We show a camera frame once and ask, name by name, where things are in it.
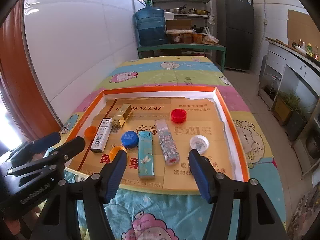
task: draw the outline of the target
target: metal screw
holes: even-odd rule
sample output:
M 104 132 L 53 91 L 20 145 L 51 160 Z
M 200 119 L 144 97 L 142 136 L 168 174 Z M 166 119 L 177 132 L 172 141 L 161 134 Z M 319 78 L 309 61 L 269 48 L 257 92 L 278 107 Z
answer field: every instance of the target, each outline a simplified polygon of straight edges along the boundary
M 224 174 L 221 173 L 221 172 L 218 172 L 218 173 L 216 174 L 216 178 L 217 178 L 217 179 L 223 179 L 223 178 L 224 178 Z
M 256 179 L 250 179 L 250 183 L 252 185 L 258 185 L 259 182 Z
M 100 174 L 99 173 L 94 173 L 91 175 L 92 179 L 99 179 L 100 178 Z
M 65 179 L 61 179 L 61 180 L 59 180 L 58 185 L 59 186 L 63 186 L 63 185 L 65 185 L 65 183 L 66 183 L 66 180 Z

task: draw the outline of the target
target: cabinet drawer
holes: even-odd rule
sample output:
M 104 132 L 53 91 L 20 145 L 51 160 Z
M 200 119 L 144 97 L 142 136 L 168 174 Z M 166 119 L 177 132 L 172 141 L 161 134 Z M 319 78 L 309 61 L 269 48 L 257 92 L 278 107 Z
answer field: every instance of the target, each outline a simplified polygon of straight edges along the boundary
M 286 64 L 320 95 L 320 77 L 307 64 L 291 53 L 288 53 Z
M 288 51 L 279 46 L 276 46 L 272 43 L 269 43 L 269 51 L 272 51 L 274 54 L 277 54 L 280 57 L 287 58 Z
M 271 51 L 268 52 L 267 65 L 269 65 L 271 68 L 273 68 L 281 75 L 284 72 L 285 64 L 286 63 L 284 58 L 278 56 L 277 54 L 274 54 Z

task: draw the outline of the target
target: bedsheet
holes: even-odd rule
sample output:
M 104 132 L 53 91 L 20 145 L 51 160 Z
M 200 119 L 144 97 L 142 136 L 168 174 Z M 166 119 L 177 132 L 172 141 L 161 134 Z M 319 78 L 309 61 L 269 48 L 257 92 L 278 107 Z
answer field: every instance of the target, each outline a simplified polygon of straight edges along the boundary
M 218 87 L 241 139 L 250 176 L 262 184 L 285 226 L 283 190 L 270 146 L 241 96 L 206 57 L 166 56 L 123 63 L 78 106 L 60 131 L 61 143 L 102 90 L 166 85 Z M 79 178 L 65 171 L 65 179 L 74 182 Z M 238 207 L 239 202 L 234 201 L 229 239 L 236 235 Z M 125 189 L 119 189 L 116 197 L 105 205 L 115 238 L 122 240 L 200 240 L 211 209 L 212 205 L 199 195 L 160 195 Z M 81 201 L 78 214 L 82 238 L 89 239 Z

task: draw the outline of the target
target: electrical wire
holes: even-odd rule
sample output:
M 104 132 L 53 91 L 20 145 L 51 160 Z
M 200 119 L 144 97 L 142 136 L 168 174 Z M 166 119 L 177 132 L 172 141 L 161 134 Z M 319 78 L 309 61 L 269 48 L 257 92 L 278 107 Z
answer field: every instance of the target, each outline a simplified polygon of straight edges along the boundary
M 263 25 L 264 25 L 264 27 L 263 27 L 263 36 L 262 36 L 262 39 L 261 39 L 260 44 L 259 44 L 259 46 L 258 46 L 258 51 L 259 51 L 260 46 L 261 46 L 261 44 L 262 44 L 262 42 L 263 42 L 263 40 L 264 40 L 264 35 L 266 34 L 266 28 L 267 28 L 267 26 L 265 25 L 265 20 L 266 20 L 266 0 L 264 0 L 264 19 L 263 19 Z

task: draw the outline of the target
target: blue bottle cap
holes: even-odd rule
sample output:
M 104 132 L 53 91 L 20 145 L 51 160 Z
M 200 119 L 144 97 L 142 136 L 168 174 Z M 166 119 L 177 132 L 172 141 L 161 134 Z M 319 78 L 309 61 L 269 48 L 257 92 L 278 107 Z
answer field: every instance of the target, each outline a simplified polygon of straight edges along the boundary
M 138 142 L 138 135 L 134 131 L 127 131 L 121 136 L 121 143 L 125 148 L 134 148 L 138 145 Z

